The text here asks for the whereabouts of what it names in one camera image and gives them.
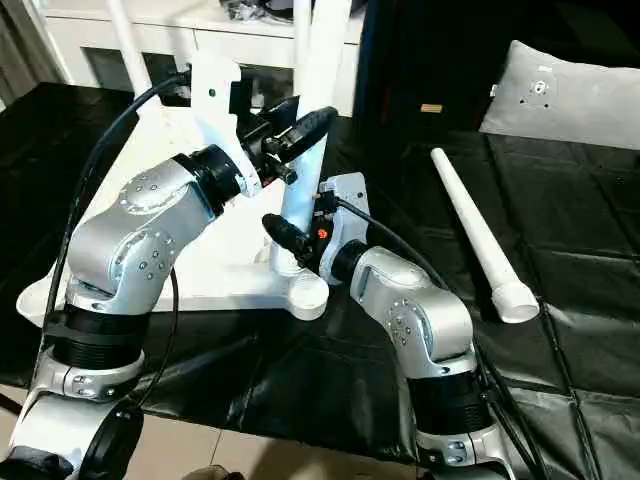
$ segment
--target floor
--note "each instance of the floor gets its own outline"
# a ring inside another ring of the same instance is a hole
[[[0,386],[22,403],[26,392]],[[0,410],[0,442],[8,442],[15,417]],[[314,448],[296,442],[146,416],[127,480],[179,480],[208,464],[238,471],[247,480],[414,480],[415,468]]]

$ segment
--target black cable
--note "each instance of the black cable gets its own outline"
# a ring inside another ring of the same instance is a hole
[[[167,363],[169,363],[169,355],[171,354],[171,350],[173,349],[173,342],[176,337],[176,332],[178,331],[178,313],[180,312],[180,294],[178,292],[178,277],[176,277],[175,269],[171,269],[171,289],[173,291],[173,321],[171,323],[171,331],[169,332],[169,339],[167,340],[167,346],[164,351],[164,356],[162,357],[162,363],[160,363],[160,367],[156,370],[156,374],[151,379],[149,386],[145,390],[145,392],[140,397],[140,400],[136,403],[136,405],[142,408],[144,402],[147,401],[151,392],[158,384],[160,379],[162,378],[162,374],[164,373],[165,368],[167,368]]]
[[[507,436],[509,437],[513,445],[516,447],[516,450],[520,454],[520,457],[524,461],[529,471],[532,474],[534,474],[534,472],[537,472],[539,470],[538,465],[531,458],[531,455],[529,455],[529,451],[525,448],[524,444],[520,440],[520,437],[518,437],[518,433],[513,428],[513,425],[511,425],[511,421],[509,420],[506,412],[502,409],[502,405],[500,405],[500,403],[496,402],[495,400],[490,400],[489,405],[491,405],[493,413],[498,419],[500,426],[504,428],[504,431],[507,433]]]
[[[383,232],[390,239],[392,239],[399,246],[401,246],[405,251],[407,251],[407,253],[409,253],[413,257],[414,261],[423,270],[425,270],[427,274],[429,274],[429,276],[431,276],[431,278],[434,280],[434,283],[438,287],[444,290],[451,291],[446,281],[440,276],[440,274],[435,270],[435,268],[431,265],[431,263],[420,252],[418,252],[411,245],[409,245],[404,239],[402,239],[397,233],[395,233],[393,230],[391,230],[389,227],[382,224],[378,220],[375,220],[373,217],[363,212],[362,210],[357,208],[355,205],[352,205],[351,203],[347,202],[346,200],[343,200],[340,197],[335,197],[335,204],[346,208],[351,213],[359,216],[360,218],[369,222],[374,227],[378,228],[378,230]],[[489,358],[480,349],[480,346],[477,344],[477,342],[474,342],[474,345],[476,346],[476,351],[480,358],[481,372],[485,374],[485,378],[488,381],[488,378],[486,377],[486,373],[483,371],[483,368],[485,366],[488,368],[491,374],[491,377],[494,380],[498,393],[500,397],[507,402],[509,408],[511,409],[512,416],[514,417],[514,420],[518,425],[518,428],[520,428],[520,431],[522,432],[522,436],[524,437],[527,445],[529,446],[529,449],[531,450],[532,456],[530,456],[526,452],[526,449],[524,448],[524,445],[518,438],[515,429],[512,427],[510,423],[508,423],[509,420],[505,415],[505,411],[502,410],[502,407],[499,407],[500,412],[496,414],[496,416],[499,417],[498,421],[501,423],[501,425],[509,435],[509,438],[511,439],[511,441],[514,443],[514,446],[518,450],[518,453],[520,453],[520,455],[523,457],[523,461],[526,463],[527,467],[529,468],[529,471],[534,475],[536,475],[536,473],[534,472],[537,472],[536,477],[540,478],[541,480],[550,480],[551,477],[549,476],[549,472],[547,471],[547,467],[546,467],[546,464],[544,463],[544,458],[542,457],[540,448],[536,443],[536,441],[534,440],[533,433],[531,432],[531,428],[529,427],[529,424],[524,414],[522,413],[522,410],[520,409],[520,407],[514,400],[513,396],[511,395],[511,392],[509,391],[509,387],[507,386],[504,378],[502,377],[498,369],[495,367],[495,365],[489,360]]]
[[[513,395],[511,395],[511,392],[509,391],[509,387],[507,386],[507,382],[505,381],[502,374],[498,371],[496,366],[491,361],[489,361],[489,359],[487,358],[487,355],[480,348],[477,342],[475,345],[476,345],[476,353],[480,358],[481,364],[483,364],[489,370],[489,373],[493,378],[493,381],[497,388],[498,393],[502,397],[503,401],[505,401],[507,403],[507,406],[510,408],[511,416],[515,420],[516,424],[518,425],[518,428],[522,432],[522,436],[524,437],[525,441],[527,442],[527,445],[529,446],[529,450],[531,451],[533,460],[535,461],[538,467],[537,470],[540,478],[544,480],[550,480],[551,477],[549,476],[549,471],[547,470],[547,465],[544,462],[544,458],[542,456],[542,452],[540,451],[540,447],[538,446],[537,442],[534,440],[533,432],[531,431],[531,427],[529,426],[529,422],[524,416],[524,413],[522,412],[517,402],[513,398]]]
[[[53,275],[51,279],[51,287],[49,288],[49,295],[47,297],[47,306],[45,309],[45,321],[53,313],[56,305],[56,297],[58,295],[58,289],[60,288],[60,280],[62,279],[62,272],[64,270],[64,263],[67,258],[67,252],[69,250],[69,242],[71,241],[71,235],[75,229],[78,221],[80,220],[82,205],[84,196],[86,194],[87,184],[99,163],[100,157],[104,153],[104,150],[109,146],[111,137],[121,127],[123,122],[133,115],[138,108],[144,105],[147,101],[153,98],[156,94],[160,93],[164,89],[173,86],[181,82],[187,82],[190,78],[190,71],[180,72],[166,80],[154,85],[146,92],[135,98],[131,105],[129,105],[113,123],[105,130],[100,139],[96,142],[87,158],[86,163],[80,173],[80,178],[76,184],[71,206],[69,207],[69,216],[67,217],[67,224],[65,226],[64,234],[62,235],[62,242],[60,243],[60,250],[58,251],[58,257],[56,258],[55,267],[53,269]]]
[[[422,268],[425,272],[427,272],[427,274],[429,275],[429,277],[431,277],[431,280],[433,280],[436,286],[444,290],[451,290],[447,285],[447,282],[445,282],[444,278],[442,278],[440,274],[436,271],[436,269],[433,268],[431,263],[426,258],[424,258],[424,256],[421,255],[420,252],[418,252],[415,248],[413,248],[411,245],[405,242],[404,239],[400,237],[400,235],[395,233],[386,225],[380,223],[375,218],[371,217],[371,215],[363,212],[355,205],[352,205],[351,203],[347,202],[346,200],[343,200],[340,197],[336,197],[336,202],[337,202],[337,205],[346,208],[354,215],[357,215],[363,220],[366,220],[367,222],[369,222],[369,224],[373,225],[379,231],[381,231],[386,236],[388,236],[391,240],[396,242],[400,247],[402,247],[409,255],[413,257],[413,260],[418,264],[418,266],[420,266],[420,268]]]

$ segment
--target white pvc pipe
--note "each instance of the white pvc pipe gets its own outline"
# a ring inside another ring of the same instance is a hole
[[[333,104],[338,67],[347,33],[351,0],[322,0],[315,4],[298,106],[298,118],[312,110]],[[313,195],[318,190],[326,137],[300,155],[295,163],[298,179],[287,186],[282,216],[303,232],[309,230]],[[271,264],[282,274],[299,269],[293,256],[274,243]]]
[[[500,318],[506,323],[531,320],[540,311],[533,293],[516,275],[444,151],[433,149],[431,158],[489,280],[491,300]]]
[[[113,24],[118,42],[120,43],[122,58],[127,68],[131,84],[133,85],[133,93],[137,97],[151,88],[151,78],[144,63],[142,52],[136,43],[131,21],[129,20],[122,0],[107,0],[107,6],[111,14],[111,23]],[[160,106],[160,99],[154,97],[149,100],[145,106],[146,105]]]
[[[302,91],[304,63],[309,51],[311,0],[293,0],[293,28],[296,55],[296,64],[293,70],[293,91],[299,95]]]

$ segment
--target black mat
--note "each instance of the black mat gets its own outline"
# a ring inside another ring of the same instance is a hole
[[[15,313],[15,298],[48,270],[74,177],[128,100],[117,92],[43,85],[0,115],[4,383],[28,381],[39,339]],[[541,299],[537,320],[498,323],[490,289],[428,157],[433,146],[445,148]],[[480,341],[535,424],[553,478],[640,477],[638,152],[478,133],[414,132],[408,139],[358,130],[347,120],[336,125],[328,152],[325,175],[362,171],[373,215],[430,256],[465,301]],[[149,371],[164,349],[169,320],[153,315]],[[183,313],[170,366],[146,408],[413,460],[411,409],[393,349],[344,288],[332,292],[327,313],[310,323],[278,311]]]

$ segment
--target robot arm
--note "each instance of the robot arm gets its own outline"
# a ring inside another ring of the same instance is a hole
[[[435,470],[496,464],[505,476],[494,478],[515,480],[482,398],[464,304],[411,262],[355,242],[338,253],[334,276],[350,282],[351,297],[393,342],[411,394],[421,458]],[[350,275],[337,267],[345,264],[354,265]]]
[[[286,105],[295,112],[295,103]],[[263,185],[295,181],[286,164],[322,138],[335,115],[330,107],[311,112],[280,134],[268,116],[250,117],[239,137]],[[132,178],[111,207],[76,229],[66,305],[45,324],[0,478],[123,478],[142,429],[140,406],[127,395],[144,362],[149,313],[182,249],[241,183],[215,145],[177,155]]]
[[[331,177],[319,190],[368,212],[359,173]],[[421,460],[437,479],[515,480],[501,431],[482,395],[473,326],[462,301],[435,286],[415,264],[367,246],[363,219],[335,204],[324,207],[317,204],[315,230],[330,230],[331,237],[321,244],[315,239],[324,235],[314,235],[314,228],[306,236],[275,215],[263,218],[263,224],[276,242],[317,268],[328,283],[349,285],[351,298],[385,329],[409,387]],[[322,224],[326,213],[330,225]]]

